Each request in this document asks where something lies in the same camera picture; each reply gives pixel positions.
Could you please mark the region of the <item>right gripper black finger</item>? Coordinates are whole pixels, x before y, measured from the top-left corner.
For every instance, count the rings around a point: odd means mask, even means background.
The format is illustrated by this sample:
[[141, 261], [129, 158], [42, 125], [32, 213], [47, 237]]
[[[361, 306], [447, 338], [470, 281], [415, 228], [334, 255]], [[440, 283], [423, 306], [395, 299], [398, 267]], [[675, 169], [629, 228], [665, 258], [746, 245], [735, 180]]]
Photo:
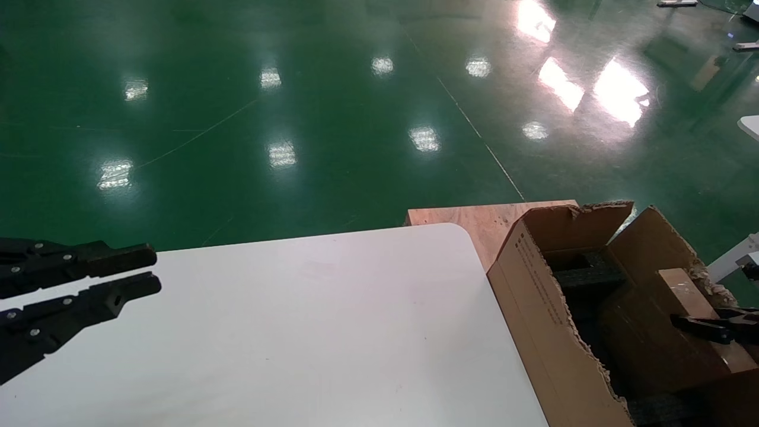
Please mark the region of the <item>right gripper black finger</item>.
[[736, 342], [742, 345], [758, 344], [758, 324], [734, 324], [719, 318], [694, 318], [671, 314], [673, 327], [694, 337], [721, 345]]
[[757, 324], [757, 308], [722, 307], [714, 309], [719, 318], [734, 324]]

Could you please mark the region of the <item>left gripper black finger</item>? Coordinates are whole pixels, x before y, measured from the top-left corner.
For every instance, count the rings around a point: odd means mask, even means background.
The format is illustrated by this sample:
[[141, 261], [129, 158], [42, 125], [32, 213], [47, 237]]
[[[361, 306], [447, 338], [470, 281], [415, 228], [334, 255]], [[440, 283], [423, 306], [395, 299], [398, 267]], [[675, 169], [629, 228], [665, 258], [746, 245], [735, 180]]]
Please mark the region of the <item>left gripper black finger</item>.
[[148, 244], [111, 248], [105, 241], [62, 245], [46, 240], [1, 240], [1, 297], [12, 298], [84, 278], [105, 278], [157, 262]]
[[161, 289], [158, 276], [146, 272], [2, 311], [1, 384], [57, 352], [81, 330], [116, 319], [127, 302]]

